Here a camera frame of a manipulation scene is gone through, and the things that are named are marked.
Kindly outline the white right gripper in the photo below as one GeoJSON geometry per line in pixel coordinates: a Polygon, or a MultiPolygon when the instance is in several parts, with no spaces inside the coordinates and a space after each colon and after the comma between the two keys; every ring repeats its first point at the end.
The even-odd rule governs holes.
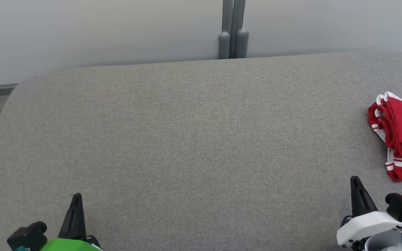
{"type": "Polygon", "coordinates": [[[352,218],[337,230],[337,244],[353,249],[402,249],[402,221],[378,212],[358,176],[350,178],[352,218]]]}

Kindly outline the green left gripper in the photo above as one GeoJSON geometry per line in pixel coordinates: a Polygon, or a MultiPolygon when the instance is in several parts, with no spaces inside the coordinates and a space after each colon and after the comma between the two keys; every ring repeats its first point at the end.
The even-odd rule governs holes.
{"type": "Polygon", "coordinates": [[[72,197],[58,238],[48,241],[40,251],[104,251],[94,236],[86,235],[83,200],[80,193],[72,197]]]}

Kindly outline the grey metal post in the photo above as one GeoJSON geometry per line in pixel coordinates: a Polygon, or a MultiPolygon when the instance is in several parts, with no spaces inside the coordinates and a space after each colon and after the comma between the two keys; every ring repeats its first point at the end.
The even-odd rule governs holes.
{"type": "Polygon", "coordinates": [[[222,0],[222,31],[218,36],[218,59],[247,57],[249,31],[243,28],[246,0],[222,0]]]}

